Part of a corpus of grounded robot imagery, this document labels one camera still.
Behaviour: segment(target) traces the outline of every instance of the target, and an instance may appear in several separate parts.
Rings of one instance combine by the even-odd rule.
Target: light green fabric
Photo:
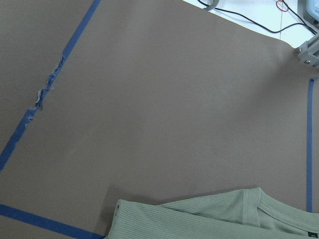
[[[119,200],[108,239],[304,239],[319,233],[319,214],[308,213],[261,188],[158,206]]]

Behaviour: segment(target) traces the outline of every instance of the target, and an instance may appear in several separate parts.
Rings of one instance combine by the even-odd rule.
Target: folded shirt
[[[261,188],[162,205],[119,200],[107,239],[305,239],[319,214],[288,206]]]

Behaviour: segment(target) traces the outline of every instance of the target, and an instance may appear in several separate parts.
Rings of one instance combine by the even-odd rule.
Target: blue painter's tape strip
[[[0,171],[3,170],[5,164],[9,160],[10,156],[12,155],[14,148],[16,144],[21,139],[22,135],[24,134],[26,130],[26,126],[29,124],[31,119],[34,117],[37,110],[40,108],[46,94],[50,91],[56,77],[59,75],[66,59],[69,57],[74,45],[76,44],[77,40],[79,39],[80,35],[82,34],[84,28],[88,24],[89,20],[91,19],[95,9],[98,7],[101,0],[93,0],[91,6],[89,7],[88,11],[86,12],[85,16],[83,17],[82,21],[80,22],[79,26],[73,33],[72,37],[70,38],[69,42],[65,46],[61,60],[59,61],[56,68],[53,70],[53,72],[49,75],[47,79],[46,86],[41,89],[38,93],[38,100],[35,103],[34,109],[28,109],[24,115],[24,117],[21,119],[19,125],[15,129],[15,132],[11,136],[10,140],[6,144],[5,148],[3,149],[2,153],[0,154]]]
[[[313,212],[313,92],[318,78],[310,79],[307,104],[307,212]]]
[[[66,225],[57,221],[43,218],[25,211],[8,207],[0,204],[0,215],[11,218],[20,222],[28,223],[33,226],[50,230],[59,234],[63,234],[78,239],[102,239],[104,236],[86,230]]]

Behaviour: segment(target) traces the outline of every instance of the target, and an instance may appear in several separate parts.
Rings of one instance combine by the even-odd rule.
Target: red circle
[[[276,2],[276,7],[280,10],[280,11],[284,11],[284,12],[287,12],[289,9],[287,8],[287,10],[283,10],[283,9],[281,9],[279,6],[278,6],[278,2],[279,1],[282,1],[282,0],[278,0],[277,2]]]

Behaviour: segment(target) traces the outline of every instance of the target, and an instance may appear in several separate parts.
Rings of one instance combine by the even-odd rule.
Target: red wire
[[[279,1],[283,1],[283,0],[278,0],[277,2],[276,2],[276,7],[280,10],[280,11],[284,11],[284,12],[287,12],[288,11],[288,9],[287,10],[283,10],[282,8],[280,8],[279,6],[278,6],[278,2]]]

